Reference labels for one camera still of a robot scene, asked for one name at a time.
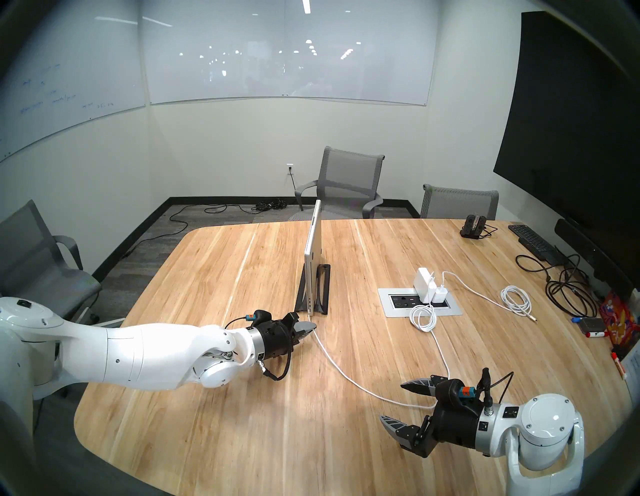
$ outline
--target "conference table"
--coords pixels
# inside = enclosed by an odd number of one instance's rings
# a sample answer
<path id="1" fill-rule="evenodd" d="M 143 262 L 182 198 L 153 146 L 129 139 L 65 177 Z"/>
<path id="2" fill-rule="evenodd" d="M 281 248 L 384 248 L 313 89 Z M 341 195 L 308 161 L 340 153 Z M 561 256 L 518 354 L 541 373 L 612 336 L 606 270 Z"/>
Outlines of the conference table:
<path id="1" fill-rule="evenodd" d="M 545 297 L 544 273 L 518 268 L 515 256 L 526 251 L 509 223 L 492 222 L 497 231 L 482 240 L 462 238 L 462 223 L 323 221 L 323 261 L 332 269 L 328 315 L 312 318 L 318 337 L 363 387 L 402 403 L 432 405 L 435 399 L 400 384 L 446 375 L 436 344 L 409 319 L 386 318 L 378 288 L 411 287 L 418 267 L 435 270 L 438 284 L 440 272 L 452 271 L 498 301 L 502 288 L 516 285 L 531 297 L 537 323 L 447 279 L 463 315 L 439 318 L 434 332 L 451 375 L 475 385 L 483 367 L 494 381 L 514 371 L 504 400 L 515 404 L 545 392 L 569 397 L 584 419 L 589 454 L 631 411 L 625 382 L 609 356 L 609 339 L 585 338 Z M 283 317 L 294 306 L 308 229 L 309 222 L 298 221 L 188 233 L 124 326 L 224 326 L 258 308 Z M 267 366 L 278 375 L 284 363 L 285 357 L 278 357 Z M 425 413 L 357 389 L 309 336 L 295 347 L 289 373 L 279 382 L 255 366 L 216 389 L 188 383 L 149 392 L 91 383 L 74 425 L 89 451 L 176 495 L 504 493 L 504 457 L 440 444 L 423 459 L 402 450 L 379 420 L 384 414 L 420 425 Z"/>

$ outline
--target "black keyboard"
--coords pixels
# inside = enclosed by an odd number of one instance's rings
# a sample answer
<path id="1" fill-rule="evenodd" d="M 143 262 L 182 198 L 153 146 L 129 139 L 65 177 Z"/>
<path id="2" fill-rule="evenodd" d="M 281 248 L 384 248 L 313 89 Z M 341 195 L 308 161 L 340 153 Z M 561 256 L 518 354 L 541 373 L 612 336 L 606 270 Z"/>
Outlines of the black keyboard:
<path id="1" fill-rule="evenodd" d="M 511 225 L 509 229 L 518 236 L 518 241 L 535 257 L 547 262 L 549 265 L 563 265 L 566 260 L 564 255 L 539 236 L 531 227 L 518 224 Z"/>

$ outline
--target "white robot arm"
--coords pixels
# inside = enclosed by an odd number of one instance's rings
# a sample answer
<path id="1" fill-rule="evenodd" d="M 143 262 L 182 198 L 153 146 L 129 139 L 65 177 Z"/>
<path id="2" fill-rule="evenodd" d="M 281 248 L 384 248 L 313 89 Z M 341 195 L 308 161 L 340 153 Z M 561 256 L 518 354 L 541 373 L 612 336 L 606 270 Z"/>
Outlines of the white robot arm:
<path id="1" fill-rule="evenodd" d="M 256 310 L 248 320 L 253 321 L 250 327 L 229 330 L 215 324 L 111 329 L 65 321 L 33 301 L 0 298 L 0 333 L 7 343 L 3 361 L 8 367 L 3 376 L 13 377 L 4 383 L 2 396 L 16 396 L 17 390 L 16 401 L 30 404 L 77 382 L 145 390 L 197 382 L 213 388 L 226 385 L 256 362 L 264 375 L 276 378 L 264 360 L 290 355 L 293 346 L 316 327 L 298 321 L 295 313 L 274 321 L 269 312 Z"/>
<path id="2" fill-rule="evenodd" d="M 480 451 L 485 456 L 507 456 L 509 496 L 556 496 L 578 490 L 584 462 L 582 416 L 571 401 L 559 394 L 541 394 L 524 405 L 494 403 L 489 369 L 476 388 L 460 379 L 431 376 L 401 385 L 406 390 L 435 396 L 433 415 L 424 417 L 422 426 L 381 415 L 387 432 L 403 449 L 423 458 L 439 442 L 450 442 Z M 544 470 L 553 465 L 568 445 L 562 470 L 542 477 L 525 477 L 520 465 Z"/>

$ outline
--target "white wall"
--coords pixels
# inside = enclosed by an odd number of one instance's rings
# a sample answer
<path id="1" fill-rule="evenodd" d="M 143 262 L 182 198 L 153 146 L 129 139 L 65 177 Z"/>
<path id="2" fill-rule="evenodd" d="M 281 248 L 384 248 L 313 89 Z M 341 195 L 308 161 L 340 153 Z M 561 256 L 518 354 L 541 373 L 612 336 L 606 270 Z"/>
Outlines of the white wall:
<path id="1" fill-rule="evenodd" d="M 77 241 L 91 273 L 166 200 L 148 166 L 146 109 L 65 129 L 0 163 L 0 220 L 33 199 L 52 234 Z"/>
<path id="2" fill-rule="evenodd" d="M 53 234 L 78 242 L 91 273 L 169 196 L 293 196 L 286 164 L 296 184 L 317 179 L 325 145 L 385 154 L 378 191 L 405 198 L 425 119 L 422 106 L 294 98 L 106 116 L 0 163 L 0 220 L 33 199 Z"/>
<path id="3" fill-rule="evenodd" d="M 520 54 L 520 15 L 540 10 L 524 0 L 445 0 L 427 104 L 422 166 L 406 198 L 422 206 L 436 186 L 497 189 L 497 218 L 519 220 L 569 251 L 553 229 L 559 215 L 493 172 L 509 117 Z"/>
<path id="4" fill-rule="evenodd" d="M 493 173 L 509 115 L 524 0 L 445 0 L 427 107 L 309 99 L 164 104 L 107 116 L 0 163 L 0 219 L 33 198 L 93 271 L 169 196 L 291 196 L 325 145 L 384 153 L 378 191 L 417 210 L 422 183 L 498 189 L 498 217 L 552 242 L 558 215 Z"/>
<path id="5" fill-rule="evenodd" d="M 286 164 L 296 185 L 317 179 L 329 145 L 384 154 L 378 192 L 406 198 L 409 165 L 424 159 L 425 117 L 422 106 L 297 98 L 156 105 L 151 160 L 175 181 L 167 196 L 293 196 Z"/>

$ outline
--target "office chair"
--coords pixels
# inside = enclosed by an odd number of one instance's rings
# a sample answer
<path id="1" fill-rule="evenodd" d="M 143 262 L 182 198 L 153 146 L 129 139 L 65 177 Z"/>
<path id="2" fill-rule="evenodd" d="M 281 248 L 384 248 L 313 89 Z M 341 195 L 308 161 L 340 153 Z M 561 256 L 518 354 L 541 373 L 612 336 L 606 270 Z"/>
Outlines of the office chair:
<path id="1" fill-rule="evenodd" d="M 325 147 L 320 176 L 296 189 L 300 212 L 289 220 L 311 220 L 313 208 L 302 208 L 302 192 L 316 186 L 322 200 L 324 219 L 371 219 L 374 208 L 382 204 L 377 193 L 384 155 L 365 155 Z"/>
<path id="2" fill-rule="evenodd" d="M 67 265 L 57 243 L 69 249 L 79 269 Z M 0 223 L 0 295 L 35 301 L 69 320 L 101 289 L 82 268 L 76 242 L 52 236 L 33 200 Z"/>
<path id="3" fill-rule="evenodd" d="M 431 184 L 424 184 L 422 188 L 421 219 L 466 219 L 469 214 L 477 214 L 495 220 L 499 196 L 496 190 L 438 188 Z"/>

